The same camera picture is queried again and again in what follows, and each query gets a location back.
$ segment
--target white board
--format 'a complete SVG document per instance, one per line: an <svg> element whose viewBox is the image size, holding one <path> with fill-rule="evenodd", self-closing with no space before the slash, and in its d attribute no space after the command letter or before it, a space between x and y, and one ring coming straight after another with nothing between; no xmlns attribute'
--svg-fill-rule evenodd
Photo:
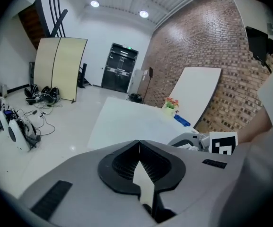
<svg viewBox="0 0 273 227"><path fill-rule="evenodd" d="M37 48L34 83L37 84L39 90L52 85L53 64L59 42L60 38L43 38Z"/></svg>
<svg viewBox="0 0 273 227"><path fill-rule="evenodd" d="M58 87L62 99L76 101L76 87L86 39L61 38L57 48L52 87Z"/></svg>
<svg viewBox="0 0 273 227"><path fill-rule="evenodd" d="M186 67L170 97L179 101L178 115L191 127L199 121L220 78L221 68Z"/></svg>

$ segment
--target white floor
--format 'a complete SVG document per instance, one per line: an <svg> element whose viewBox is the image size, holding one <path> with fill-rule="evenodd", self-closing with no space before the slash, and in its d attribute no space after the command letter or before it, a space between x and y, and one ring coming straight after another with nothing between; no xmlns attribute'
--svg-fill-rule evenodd
<svg viewBox="0 0 273 227"><path fill-rule="evenodd" d="M107 97L126 99L127 94L99 87L88 86L78 88L77 102L61 100L46 116L47 122L56 127L51 135L43 136L37 148L24 153L19 151L15 143L6 135L0 133L0 188L19 197L23 191L36 179L43 176L68 158L89 151L87 143L98 115ZM7 97L9 104L16 110L24 112L38 110L25 103L23 90ZM35 127L42 125L39 110L29 116ZM52 131L45 125L40 128L41 134Z"/></svg>

